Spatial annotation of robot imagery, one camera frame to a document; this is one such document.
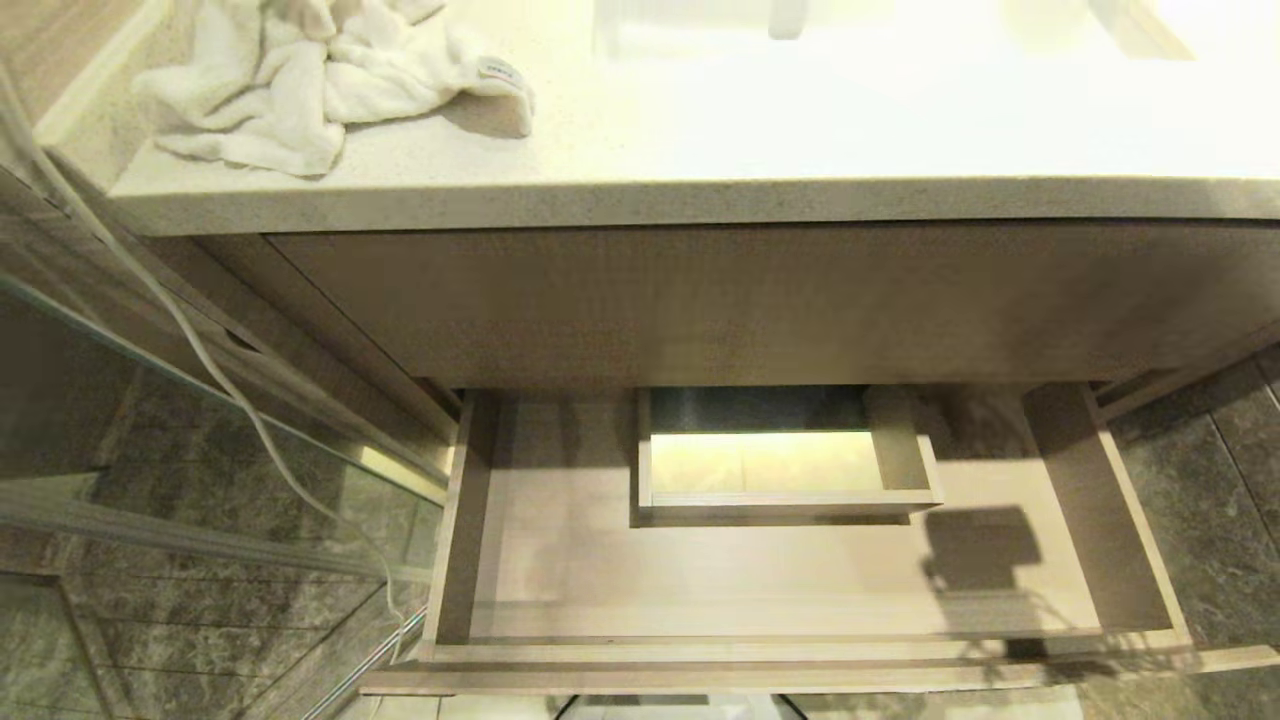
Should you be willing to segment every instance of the cabinet door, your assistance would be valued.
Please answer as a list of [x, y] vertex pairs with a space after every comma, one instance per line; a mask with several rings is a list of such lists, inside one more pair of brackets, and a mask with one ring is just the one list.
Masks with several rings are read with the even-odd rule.
[[273, 236], [445, 387], [1065, 380], [1280, 320], [1280, 228], [992, 222]]

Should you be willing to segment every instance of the power cord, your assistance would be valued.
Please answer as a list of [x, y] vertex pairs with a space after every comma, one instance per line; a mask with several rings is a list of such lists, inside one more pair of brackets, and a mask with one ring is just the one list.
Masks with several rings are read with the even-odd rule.
[[257, 432], [259, 439], [262, 442], [262, 447], [266, 448], [266, 454], [271, 457], [271, 462], [275, 464], [275, 468], [280, 471], [280, 475], [284, 478], [284, 482], [288, 483], [289, 488], [317, 512], [332, 519], [339, 527], [351, 530], [366, 546], [369, 546], [369, 550], [371, 550], [378, 557], [378, 561], [383, 566], [383, 573], [387, 577], [387, 584], [384, 585], [387, 589], [387, 610], [389, 610], [390, 614], [399, 621], [399, 629], [396, 634], [396, 648], [392, 651], [392, 662], [396, 662], [401, 652], [401, 638], [404, 635], [406, 618], [404, 614], [396, 607], [392, 568], [390, 562], [387, 560], [387, 555], [383, 553], [381, 548], [378, 547], [378, 543], [375, 543], [374, 539], [365, 533], [365, 530], [316, 500], [315, 496], [302, 487], [302, 483], [298, 482], [297, 477], [293, 475], [293, 471], [289, 470], [288, 464], [284, 461], [284, 456], [280, 455], [279, 448], [275, 446], [275, 441], [271, 439], [271, 434], [268, 432], [266, 424], [262, 421], [262, 416], [259, 414], [257, 407], [250, 402], [248, 397], [246, 397], [244, 393], [236, 387], [236, 383], [227, 377], [223, 369], [212, 359], [209, 354], [209, 348], [205, 347], [205, 341], [196, 333], [195, 327], [192, 327], [191, 320], [187, 318], [186, 313], [183, 313], [182, 307], [178, 306], [173, 295], [170, 295], [169, 291], [160, 284], [160, 281], [157, 281], [155, 275], [152, 275], [151, 272], [147, 270], [146, 266], [143, 266], [142, 263], [140, 263], [123, 243], [120, 243], [120, 241], [115, 237], [115, 233], [108, 229], [93, 210], [90, 209], [88, 204], [86, 204], [79, 196], [76, 188], [72, 187], [70, 182], [67, 181], [61, 170], [59, 170], [54, 161], [49, 158], [45, 149], [36, 142], [35, 131], [32, 129], [31, 120], [27, 118], [27, 111], [23, 108], [22, 99], [18, 96], [18, 91], [14, 87], [13, 77], [9, 73], [9, 65], [3, 60], [0, 60], [0, 85], [3, 85], [4, 102], [10, 110], [4, 111], [4, 109], [0, 108], [0, 115], [4, 117], [5, 127], [22, 146], [22, 150], [24, 150], [36, 163], [36, 167], [40, 168], [41, 173], [44, 173], [49, 182], [52, 183], [54, 190], [68, 204], [72, 218], [79, 220], [88, 228], [90, 233], [102, 241], [111, 254], [119, 259], [120, 263], [131, 273], [133, 273], [133, 275], [142, 281], [142, 284], [145, 284], [156, 300], [164, 305], [165, 310], [168, 310], [173, 319], [178, 323], [178, 328], [182, 331], [182, 334], [186, 336], [191, 348], [200, 359], [200, 364], [205, 366], [205, 370], [214, 377], [214, 380], [221, 386], [227, 395], [229, 395], [232, 400], [239, 405], [241, 410], [244, 411], [244, 415], [248, 416], [250, 423], [253, 424], [253, 429]]

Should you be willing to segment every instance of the white countertop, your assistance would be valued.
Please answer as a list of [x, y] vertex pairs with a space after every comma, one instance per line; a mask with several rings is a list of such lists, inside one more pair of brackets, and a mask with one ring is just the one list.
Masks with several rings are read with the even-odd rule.
[[[500, 13], [495, 8], [500, 6]], [[614, 63], [593, 4], [454, 0], [538, 95], [352, 129], [317, 181], [145, 145], [140, 233], [956, 218], [1280, 219], [1280, 65]]]

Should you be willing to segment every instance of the dark marble wall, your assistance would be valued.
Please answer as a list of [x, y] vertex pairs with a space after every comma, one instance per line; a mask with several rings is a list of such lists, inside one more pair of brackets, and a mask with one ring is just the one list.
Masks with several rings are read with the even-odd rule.
[[1280, 643], [1280, 348], [1112, 423], [1201, 647]]

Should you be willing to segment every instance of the white towel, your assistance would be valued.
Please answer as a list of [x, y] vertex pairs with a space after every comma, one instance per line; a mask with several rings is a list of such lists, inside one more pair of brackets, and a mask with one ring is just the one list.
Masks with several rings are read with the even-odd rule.
[[205, 0], [191, 61], [134, 78], [159, 120], [156, 145], [321, 176], [342, 151], [342, 123], [420, 115], [462, 91], [517, 97], [530, 132], [532, 94], [520, 73], [449, 28], [444, 0], [330, 3]]

